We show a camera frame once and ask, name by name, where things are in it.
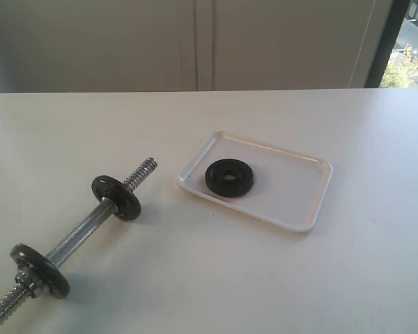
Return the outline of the black plate far end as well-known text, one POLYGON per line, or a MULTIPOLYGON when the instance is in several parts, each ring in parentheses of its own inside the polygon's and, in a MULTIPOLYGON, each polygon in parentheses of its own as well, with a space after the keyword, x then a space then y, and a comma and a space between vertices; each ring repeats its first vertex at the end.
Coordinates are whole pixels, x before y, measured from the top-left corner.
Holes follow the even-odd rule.
POLYGON ((141 203, 138 198, 117 179, 100 175, 93 180, 91 189, 100 202, 107 198, 115 204, 117 211, 114 215, 120 220, 134 221, 140 216, 141 203))

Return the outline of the black plate end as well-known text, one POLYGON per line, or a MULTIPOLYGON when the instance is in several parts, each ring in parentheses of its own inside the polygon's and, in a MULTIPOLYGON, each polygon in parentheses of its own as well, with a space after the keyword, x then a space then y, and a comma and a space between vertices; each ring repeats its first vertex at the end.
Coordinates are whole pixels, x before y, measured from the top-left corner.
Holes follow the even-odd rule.
POLYGON ((141 203, 138 198, 117 179, 100 175, 93 180, 91 189, 100 202, 107 198, 115 204, 117 211, 114 215, 120 220, 134 221, 140 216, 141 203))
POLYGON ((46 257, 26 244, 17 244, 11 251, 10 256, 17 265, 29 268, 49 288, 49 293, 57 299, 64 299, 70 293, 70 284, 46 257))

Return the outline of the chrome collar nut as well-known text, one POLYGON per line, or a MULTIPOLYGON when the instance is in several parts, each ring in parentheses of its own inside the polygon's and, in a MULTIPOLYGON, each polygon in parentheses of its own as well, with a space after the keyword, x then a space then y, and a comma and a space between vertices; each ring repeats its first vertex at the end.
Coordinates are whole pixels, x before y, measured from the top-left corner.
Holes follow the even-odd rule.
POLYGON ((32 299, 38 298, 46 289, 42 279, 30 271, 19 271, 15 276, 15 282, 22 285, 32 299))

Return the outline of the white plastic tray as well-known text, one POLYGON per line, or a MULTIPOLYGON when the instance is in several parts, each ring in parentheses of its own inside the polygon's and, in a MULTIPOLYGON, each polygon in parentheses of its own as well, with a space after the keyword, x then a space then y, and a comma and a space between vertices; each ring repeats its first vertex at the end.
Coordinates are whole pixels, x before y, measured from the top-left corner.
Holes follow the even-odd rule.
POLYGON ((316 222, 332 173, 332 165, 325 160, 215 132, 178 173, 177 185, 285 230, 307 232, 316 222), (206 170, 220 159, 236 159, 251 168, 254 183, 246 194, 226 198, 208 188, 206 170))

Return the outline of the chrome dumbbell bar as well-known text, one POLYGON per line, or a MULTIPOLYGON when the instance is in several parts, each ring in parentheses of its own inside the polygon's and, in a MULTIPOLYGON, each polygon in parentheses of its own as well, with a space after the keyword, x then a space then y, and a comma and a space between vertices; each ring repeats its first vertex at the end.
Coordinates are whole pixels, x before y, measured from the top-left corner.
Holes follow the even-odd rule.
MULTIPOLYGON (((138 166, 123 183, 130 191, 133 192, 145 179, 157 168, 157 161, 149 157, 138 166)), ((107 198, 99 201, 99 204, 86 216, 81 223, 67 234, 48 254, 43 255, 51 263, 59 268, 68 260, 68 258, 77 251, 77 249, 111 216, 117 211, 115 204, 107 198)), ((23 265, 17 265, 17 273, 19 271, 30 271, 23 265)), ((9 317, 20 307, 25 301, 31 299, 29 294, 22 285, 17 284, 0 299, 0 326, 9 319, 9 317)))

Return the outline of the dark window frame post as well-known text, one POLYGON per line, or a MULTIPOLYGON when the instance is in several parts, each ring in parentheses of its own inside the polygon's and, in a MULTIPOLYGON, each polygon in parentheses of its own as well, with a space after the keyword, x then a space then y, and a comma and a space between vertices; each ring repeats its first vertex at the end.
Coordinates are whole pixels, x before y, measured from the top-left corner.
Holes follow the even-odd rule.
POLYGON ((410 1, 408 0, 392 1, 364 88, 378 88, 380 86, 390 54, 409 6, 410 1))

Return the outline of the black plate near end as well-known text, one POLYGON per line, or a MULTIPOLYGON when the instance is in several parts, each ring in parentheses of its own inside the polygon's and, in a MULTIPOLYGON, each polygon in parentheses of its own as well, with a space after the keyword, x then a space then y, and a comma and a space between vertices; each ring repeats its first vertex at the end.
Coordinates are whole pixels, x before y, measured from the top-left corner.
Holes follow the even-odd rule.
POLYGON ((10 256, 17 265, 29 268, 49 288, 49 293, 57 299, 64 299, 70 293, 70 284, 46 257, 26 244, 17 244, 11 251, 10 256))

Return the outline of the black weight plate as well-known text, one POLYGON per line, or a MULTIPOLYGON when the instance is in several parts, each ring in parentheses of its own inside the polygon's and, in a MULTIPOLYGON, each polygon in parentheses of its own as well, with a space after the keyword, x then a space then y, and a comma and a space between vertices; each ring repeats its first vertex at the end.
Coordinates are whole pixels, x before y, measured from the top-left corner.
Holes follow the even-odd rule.
POLYGON ((216 195, 237 198, 248 193, 254 185, 254 172, 238 159, 220 159, 205 171, 206 186, 216 195))

